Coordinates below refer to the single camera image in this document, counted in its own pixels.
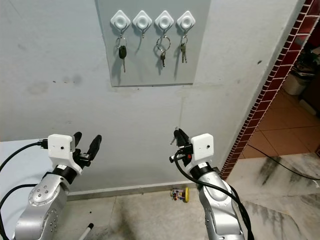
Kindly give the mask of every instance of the tiled floor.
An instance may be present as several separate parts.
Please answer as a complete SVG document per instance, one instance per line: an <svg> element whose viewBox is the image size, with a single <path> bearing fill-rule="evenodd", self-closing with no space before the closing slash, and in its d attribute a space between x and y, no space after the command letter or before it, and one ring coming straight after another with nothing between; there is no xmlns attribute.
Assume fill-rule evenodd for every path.
<svg viewBox="0 0 320 240"><path fill-rule="evenodd" d="M320 145L320 119L299 105L298 96L280 90L249 144L269 156L314 153ZM240 159L264 155L247 146Z"/></svg>
<svg viewBox="0 0 320 240"><path fill-rule="evenodd" d="M290 169L320 177L320 158L315 153L278 160ZM319 239L319 181L294 175L259 157L238 161L227 182L247 209L255 239ZM208 239L196 188L190 189L188 203L173 201L169 191L68 201L53 239L79 239L90 222L94 227L88 240Z"/></svg>

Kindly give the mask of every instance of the concrete floor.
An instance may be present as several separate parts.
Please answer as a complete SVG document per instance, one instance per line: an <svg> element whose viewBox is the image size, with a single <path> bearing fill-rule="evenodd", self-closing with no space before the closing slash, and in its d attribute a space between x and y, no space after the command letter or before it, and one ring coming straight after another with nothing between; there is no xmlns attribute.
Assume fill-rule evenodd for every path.
<svg viewBox="0 0 320 240"><path fill-rule="evenodd" d="M320 177L315 154L283 156L281 163ZM256 240L319 239L320 181L297 177L261 157L240 160L228 182L247 208ZM77 240L91 222L88 240L207 239L196 189L188 203L173 201L169 191L70 201L54 240Z"/></svg>

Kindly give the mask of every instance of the black cable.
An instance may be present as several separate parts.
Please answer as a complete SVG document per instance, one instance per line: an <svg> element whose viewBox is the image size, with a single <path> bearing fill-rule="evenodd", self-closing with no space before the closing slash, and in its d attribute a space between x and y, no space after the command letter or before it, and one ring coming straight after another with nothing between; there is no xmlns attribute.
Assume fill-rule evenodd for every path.
<svg viewBox="0 0 320 240"><path fill-rule="evenodd" d="M306 179L311 179L311 180L320 180L320 178L314 178L314 177L310 177L310 176L305 176L304 174L300 174L296 171L291 170L290 168L287 168L285 165L282 165L280 162L278 162L277 160L275 160L274 158L272 158L271 156L269 156L268 154L264 153L263 151L259 150L258 148L251 146L250 144L248 144L249 147L252 147L253 149L257 150L258 152L262 153L263 155L267 156L269 159L275 161L277 164L281 165L282 167L284 167L285 169L289 170L290 172L297 174L301 177L304 177Z"/></svg>
<svg viewBox="0 0 320 240"><path fill-rule="evenodd" d="M27 149L27 148L30 148L32 146L40 146L41 145L41 142L34 142L34 143L31 143L31 144L28 144L26 146L23 146L22 148L18 149L17 151L15 151L14 153L12 153L10 156L8 156L8 158L6 160L4 160L4 162L1 164L0 166L0 172L1 170L4 168L4 166L10 161L10 159L12 159L15 155L17 155L18 153L20 153L21 151Z"/></svg>
<svg viewBox="0 0 320 240"><path fill-rule="evenodd" d="M187 179L189 179L190 181L196 183L196 184L199 184L199 185L203 185L203 186L206 186L206 187L209 187L209 188L212 188L212 189L215 189L215 190L218 190L222 193L224 193L225 195L229 196L230 198L232 198L239 206L239 210L240 210L240 214L242 216L242 219L243 219L243 222L248 230L248 240L255 240L254 238L254 235L252 233L252 230L251 230L251 222L250 222L250 218L249 218L249 215L247 213L247 210L245 208L245 206L241 203L240 199L239 199L239 196L238 196L238 193L235 191L235 189L233 187L231 187L232 191L234 192L234 194L236 196L234 196L232 193L228 192L227 190L221 188L221 187L218 187L218 186L215 186L215 185L212 185L210 183L207 183L207 182L204 182L204 181L200 181L200 180L197 180L195 178L193 178L192 176L188 175L182 168L181 166L179 165L178 163L178 159L177 159L177 156L179 154L183 154L183 151L180 149L178 150L175 155L174 155L174 163L176 165L176 167L178 168L178 170L180 171L180 173L182 173L183 176L185 176Z"/></svg>
<svg viewBox="0 0 320 240"><path fill-rule="evenodd" d="M35 187L37 184L22 184L19 186L16 186L12 188L10 191L6 193L6 195L3 197L3 199L0 201L0 234L3 237L3 240L10 240L5 231L4 223L2 221L2 216L1 216L1 208L3 204L5 203L6 199L12 194L15 190L21 189L21 188L29 188L29 187Z"/></svg>

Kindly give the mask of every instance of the white wall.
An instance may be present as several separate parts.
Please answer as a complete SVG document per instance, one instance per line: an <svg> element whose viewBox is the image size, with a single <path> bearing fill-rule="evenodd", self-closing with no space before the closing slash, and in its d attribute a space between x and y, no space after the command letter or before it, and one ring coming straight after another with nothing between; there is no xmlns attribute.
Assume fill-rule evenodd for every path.
<svg viewBox="0 0 320 240"><path fill-rule="evenodd" d="M0 0L1 141L101 134L74 191L184 180L176 126L213 134L221 167L301 5L213 0L193 86L112 88L93 0Z"/></svg>

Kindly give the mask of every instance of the car key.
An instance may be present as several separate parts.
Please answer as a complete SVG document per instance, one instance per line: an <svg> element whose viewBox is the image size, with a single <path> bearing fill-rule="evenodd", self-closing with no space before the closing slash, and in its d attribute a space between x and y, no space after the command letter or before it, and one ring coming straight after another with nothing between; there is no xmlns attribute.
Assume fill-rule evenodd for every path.
<svg viewBox="0 0 320 240"><path fill-rule="evenodd" d="M186 54L186 44L181 43L180 45L181 55L182 55L182 63L185 62L185 54Z"/></svg>
<svg viewBox="0 0 320 240"><path fill-rule="evenodd" d="M160 60L162 61L162 66L165 67L166 51L163 51L160 55Z"/></svg>
<svg viewBox="0 0 320 240"><path fill-rule="evenodd" d="M126 46L119 47L119 58L122 59L123 62L123 72L126 72L126 65L125 65L125 57L127 56L127 49Z"/></svg>

